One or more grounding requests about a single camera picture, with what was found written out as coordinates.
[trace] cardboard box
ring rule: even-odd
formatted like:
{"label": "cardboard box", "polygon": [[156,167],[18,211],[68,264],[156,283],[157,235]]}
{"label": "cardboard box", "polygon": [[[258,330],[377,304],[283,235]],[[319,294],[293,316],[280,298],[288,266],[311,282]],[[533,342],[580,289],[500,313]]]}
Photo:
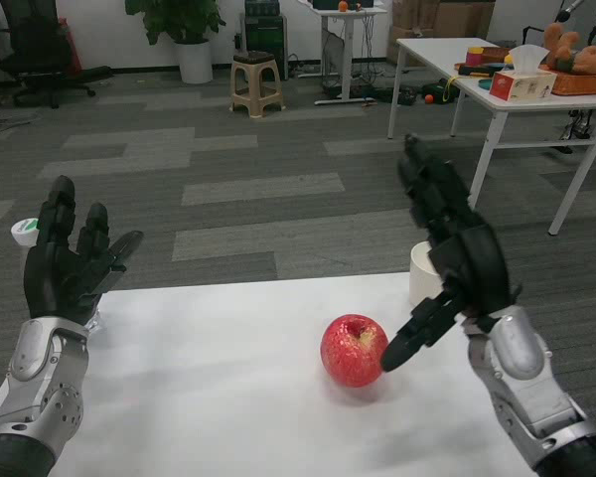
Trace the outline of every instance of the cardboard box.
{"label": "cardboard box", "polygon": [[413,25],[413,28],[434,28],[438,8],[439,0],[421,0],[419,4],[419,16],[417,18],[417,25]]}
{"label": "cardboard box", "polygon": [[[423,38],[433,38],[432,29],[421,30]],[[399,55],[399,46],[397,40],[399,38],[417,38],[412,30],[405,30],[397,27],[390,27],[390,34],[388,35],[388,46],[386,47],[386,60],[389,63],[397,65],[397,56]],[[423,67],[424,64],[413,58],[411,55],[406,57],[406,65],[408,67]]]}
{"label": "cardboard box", "polygon": [[506,101],[539,101],[552,93],[556,73],[495,73],[490,94]]}
{"label": "cardboard box", "polygon": [[472,12],[472,26],[473,37],[482,38],[486,40],[488,37],[488,30],[490,29],[490,21],[493,19],[493,12],[495,10],[495,2],[480,2],[473,3]]}
{"label": "cardboard box", "polygon": [[393,26],[411,30],[433,28],[439,0],[393,0]]}
{"label": "cardboard box", "polygon": [[393,0],[393,26],[411,29],[417,26],[420,0]]}
{"label": "cardboard box", "polygon": [[485,39],[494,9],[495,2],[442,2],[435,18],[435,36]]}
{"label": "cardboard box", "polygon": [[471,3],[440,3],[435,18],[437,38],[470,37],[473,6]]}

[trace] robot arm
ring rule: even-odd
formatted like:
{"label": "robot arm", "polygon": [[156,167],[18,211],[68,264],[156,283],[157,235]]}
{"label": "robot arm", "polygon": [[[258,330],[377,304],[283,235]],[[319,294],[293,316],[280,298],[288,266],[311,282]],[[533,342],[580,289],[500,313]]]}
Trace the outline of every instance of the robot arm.
{"label": "robot arm", "polygon": [[77,432],[88,366],[83,325],[143,239],[132,232],[108,248],[107,212],[95,204],[74,253],[68,241],[74,222],[75,186],[61,176],[42,206],[38,242],[27,257],[24,287],[32,319],[22,325],[0,406],[0,476],[47,476]]}
{"label": "robot arm", "polygon": [[426,298],[386,348],[392,371],[432,346],[463,313],[469,359],[490,393],[504,431],[542,477],[596,477],[596,429],[558,385],[551,353],[532,329],[519,292],[511,293],[506,262],[494,231],[468,205],[468,191],[449,163],[414,136],[399,164],[411,213],[427,228],[428,253],[443,292]]}
{"label": "robot arm", "polygon": [[574,3],[572,3],[569,7],[558,12],[555,21],[565,23],[567,20],[569,20],[569,17],[571,17],[572,12],[580,7],[583,3],[585,3],[585,0],[575,0]]}

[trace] teddy bear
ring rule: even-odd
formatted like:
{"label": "teddy bear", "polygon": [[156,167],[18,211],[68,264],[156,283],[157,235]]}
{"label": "teddy bear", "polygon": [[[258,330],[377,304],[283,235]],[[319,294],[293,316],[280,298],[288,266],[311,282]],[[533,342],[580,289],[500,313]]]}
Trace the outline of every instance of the teddy bear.
{"label": "teddy bear", "polygon": [[563,25],[552,23],[545,29],[544,45],[549,50],[545,62],[551,70],[575,75],[596,75],[596,46],[573,52],[580,36],[576,32],[563,33]]}

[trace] gray carpet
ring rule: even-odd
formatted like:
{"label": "gray carpet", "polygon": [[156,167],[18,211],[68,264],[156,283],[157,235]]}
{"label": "gray carpet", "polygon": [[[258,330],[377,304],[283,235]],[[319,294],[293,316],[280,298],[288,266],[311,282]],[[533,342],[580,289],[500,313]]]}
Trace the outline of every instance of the gray carpet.
{"label": "gray carpet", "polygon": [[[408,82],[421,81],[409,74]],[[3,107],[34,121],[0,134],[0,383],[27,317],[10,226],[33,216],[53,178],[74,178],[77,213],[100,200],[112,235],[145,232],[122,288],[408,269],[423,239],[394,174],[388,104],[316,107],[310,79],[283,84],[285,111],[229,112],[225,72],[191,87],[176,74],[126,75],[69,93],[61,108]],[[399,110],[470,181],[490,114],[465,104]],[[564,113],[511,117],[505,138],[555,137]],[[554,352],[558,380],[596,421],[596,163],[560,236],[546,233],[581,152],[495,153],[479,201],[496,227],[521,303]]]}

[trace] orange basket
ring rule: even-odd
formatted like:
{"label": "orange basket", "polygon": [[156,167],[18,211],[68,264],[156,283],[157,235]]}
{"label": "orange basket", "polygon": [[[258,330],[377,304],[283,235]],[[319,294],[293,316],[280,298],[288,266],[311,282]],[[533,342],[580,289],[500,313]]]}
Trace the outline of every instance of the orange basket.
{"label": "orange basket", "polygon": [[596,94],[596,75],[571,75],[570,73],[551,70],[546,65],[541,65],[540,68],[556,73],[556,82],[552,88],[552,94],[559,96]]}

